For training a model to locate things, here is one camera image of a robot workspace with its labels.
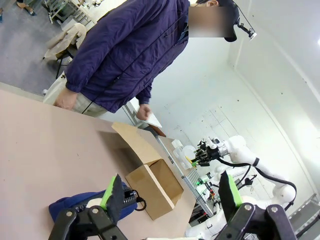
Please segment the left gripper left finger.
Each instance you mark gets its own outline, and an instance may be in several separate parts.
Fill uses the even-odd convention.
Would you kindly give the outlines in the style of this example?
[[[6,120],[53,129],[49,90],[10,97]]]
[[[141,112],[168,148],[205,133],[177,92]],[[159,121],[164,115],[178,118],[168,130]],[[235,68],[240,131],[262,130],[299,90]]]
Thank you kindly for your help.
[[[50,240],[126,240],[117,226],[125,193],[119,175],[112,178],[99,203],[79,205],[59,212],[49,235]]]

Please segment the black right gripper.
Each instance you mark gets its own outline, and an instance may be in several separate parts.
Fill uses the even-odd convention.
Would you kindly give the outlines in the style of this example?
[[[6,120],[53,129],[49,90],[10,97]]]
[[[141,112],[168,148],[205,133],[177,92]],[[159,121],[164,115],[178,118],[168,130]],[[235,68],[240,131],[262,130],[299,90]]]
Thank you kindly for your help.
[[[201,149],[196,151],[195,158],[191,161],[192,165],[195,166],[197,162],[201,167],[209,167],[210,161],[217,160],[220,158],[219,148],[216,144],[211,146],[201,145]]]

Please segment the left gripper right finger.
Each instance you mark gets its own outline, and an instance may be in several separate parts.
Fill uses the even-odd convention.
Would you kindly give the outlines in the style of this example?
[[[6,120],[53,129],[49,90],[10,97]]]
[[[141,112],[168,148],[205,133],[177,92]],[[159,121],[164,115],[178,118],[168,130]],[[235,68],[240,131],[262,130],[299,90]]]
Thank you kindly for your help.
[[[219,196],[226,225],[217,240],[243,240],[254,234],[259,240],[295,240],[296,234],[284,208],[270,204],[260,208],[242,200],[233,178],[223,172],[219,182]]]

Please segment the person's left hand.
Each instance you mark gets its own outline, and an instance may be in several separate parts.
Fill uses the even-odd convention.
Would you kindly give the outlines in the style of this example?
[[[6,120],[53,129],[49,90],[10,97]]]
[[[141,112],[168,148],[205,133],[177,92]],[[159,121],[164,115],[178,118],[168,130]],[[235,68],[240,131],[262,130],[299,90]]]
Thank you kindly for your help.
[[[148,104],[140,104],[139,109],[136,113],[136,117],[139,120],[146,121],[146,120],[148,120],[151,113],[152,113],[152,111],[151,111],[151,108]]]

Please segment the person's right hand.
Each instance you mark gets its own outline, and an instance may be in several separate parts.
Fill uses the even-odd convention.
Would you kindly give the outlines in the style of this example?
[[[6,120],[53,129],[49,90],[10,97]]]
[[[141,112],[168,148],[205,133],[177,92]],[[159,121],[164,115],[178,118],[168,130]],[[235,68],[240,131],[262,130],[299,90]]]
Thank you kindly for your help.
[[[77,100],[77,93],[66,87],[62,89],[58,97],[54,101],[54,106],[66,110],[72,110]]]

